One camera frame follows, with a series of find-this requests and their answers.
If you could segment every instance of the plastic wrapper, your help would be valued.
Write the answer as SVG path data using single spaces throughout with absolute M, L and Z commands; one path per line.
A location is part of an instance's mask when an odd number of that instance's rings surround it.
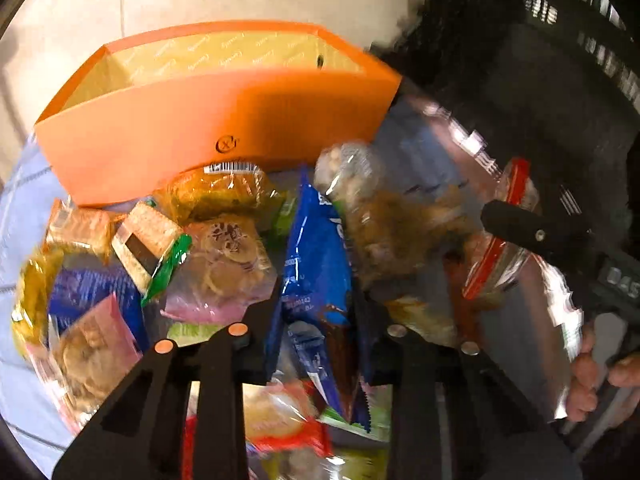
M 111 294 L 78 319 L 49 352 L 27 346 L 38 378 L 64 422 L 78 433 L 139 360 Z
M 342 221 L 305 173 L 283 274 L 284 321 L 309 378 L 342 418 L 367 426 L 366 406 L 355 403 L 358 362 Z
M 386 462 L 385 449 L 339 448 L 326 458 L 296 449 L 263 459 L 262 467 L 270 480 L 384 480 Z
M 512 158 L 498 180 L 495 199 L 533 211 L 538 205 L 538 191 L 529 178 L 529 163 Z M 463 288 L 463 297 L 472 300 L 480 294 L 501 290 L 511 283 L 529 257 L 529 251 L 487 232 L 473 238 L 472 263 Z
M 132 279 L 119 267 L 109 269 L 62 269 L 49 297 L 49 318 L 62 335 L 92 306 L 115 294 L 122 318 L 127 323 L 138 348 L 149 348 L 145 321 L 140 307 L 140 292 Z
M 165 316 L 226 325 L 271 296 L 276 270 L 251 218 L 223 214 L 185 230 L 193 245 L 167 288 Z
M 436 314 L 429 305 L 411 296 L 386 301 L 386 309 L 395 323 L 420 334 L 426 341 L 441 346 L 456 345 L 457 331 L 453 319 Z
M 47 301 L 64 253 L 59 249 L 35 250 L 20 270 L 11 312 L 15 348 L 27 357 L 26 344 L 44 345 L 47 339 Z
M 113 222 L 107 211 L 73 208 L 54 200 L 45 234 L 47 247 L 65 253 L 89 253 L 108 263 L 111 257 Z
M 138 202 L 122 222 L 112 245 L 138 290 L 146 294 L 182 229 L 162 213 Z
M 248 162 L 222 162 L 185 171 L 153 193 L 162 211 L 180 224 L 211 220 L 222 213 L 248 214 L 270 227 L 282 204 L 267 174 Z
M 379 190 L 347 210 L 346 220 L 364 286 L 415 272 L 447 235 L 462 237 L 472 231 L 456 187 L 431 204 Z
M 364 142 L 346 142 L 322 151 L 314 187 L 332 202 L 352 209 L 370 198 L 384 177 L 384 166 Z

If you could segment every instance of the barcode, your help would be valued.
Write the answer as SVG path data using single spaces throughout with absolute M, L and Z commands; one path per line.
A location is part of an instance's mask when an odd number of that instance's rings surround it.
M 250 162 L 219 162 L 204 167 L 204 172 L 209 173 L 253 173 L 258 166 Z

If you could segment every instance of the tiled floor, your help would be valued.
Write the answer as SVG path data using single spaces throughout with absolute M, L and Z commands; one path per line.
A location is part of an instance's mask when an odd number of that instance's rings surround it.
M 26 0 L 0 39 L 0 181 L 60 86 L 98 47 L 189 22 L 316 22 L 358 46 L 392 40 L 408 0 Z

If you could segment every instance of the plastic bag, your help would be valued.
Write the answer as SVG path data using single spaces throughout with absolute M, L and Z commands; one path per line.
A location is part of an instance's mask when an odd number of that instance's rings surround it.
M 529 163 L 512 158 L 498 180 L 495 198 L 533 211 L 540 199 L 529 178 Z M 500 290 L 511 283 L 529 257 L 529 251 L 510 244 L 487 232 L 476 237 L 472 265 L 462 295 L 467 300 Z
M 222 213 L 240 213 L 251 215 L 260 228 L 270 226 L 283 200 L 267 175 L 248 162 L 222 162 L 185 171 L 157 189 L 153 197 L 181 226 Z
M 44 345 L 47 339 L 47 301 L 64 253 L 59 249 L 40 249 L 24 263 L 15 291 L 11 312 L 11 333 L 15 349 L 27 358 L 25 345 Z
M 58 334 L 110 294 L 116 295 L 122 318 L 127 323 L 140 351 L 149 348 L 145 321 L 140 307 L 140 292 L 124 269 L 62 269 L 49 297 L 49 318 Z
M 167 288 L 162 313 L 189 323 L 226 325 L 266 300 L 276 270 L 248 217 L 223 214 L 188 225 L 193 246 Z
M 283 274 L 283 316 L 298 358 L 326 402 L 353 422 L 358 361 L 342 221 L 305 173 Z
M 140 358 L 114 294 L 69 327 L 50 352 L 42 346 L 27 350 L 38 378 L 74 434 Z
M 122 222 L 113 237 L 113 249 L 140 292 L 146 294 L 162 259 L 181 234 L 177 224 L 144 202 L 138 202 Z
M 66 253 L 89 253 L 105 264 L 111 257 L 113 223 L 107 211 L 72 208 L 54 200 L 45 234 L 47 247 L 60 248 Z
M 347 142 L 323 150 L 316 162 L 314 187 L 349 210 L 370 198 L 384 177 L 384 167 L 364 142 Z

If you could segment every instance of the human hand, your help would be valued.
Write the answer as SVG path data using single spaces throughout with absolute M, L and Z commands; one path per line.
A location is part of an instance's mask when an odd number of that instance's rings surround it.
M 582 346 L 580 354 L 572 363 L 573 378 L 566 398 L 566 415 L 572 422 L 582 422 L 587 415 L 596 409 L 598 397 L 596 384 L 598 381 L 598 365 L 591 357 L 596 343 L 596 336 L 591 326 L 582 330 Z M 629 355 L 617 362 L 607 377 L 609 383 L 620 388 L 636 387 L 619 412 L 612 420 L 612 426 L 618 426 L 634 412 L 640 401 L 640 353 Z

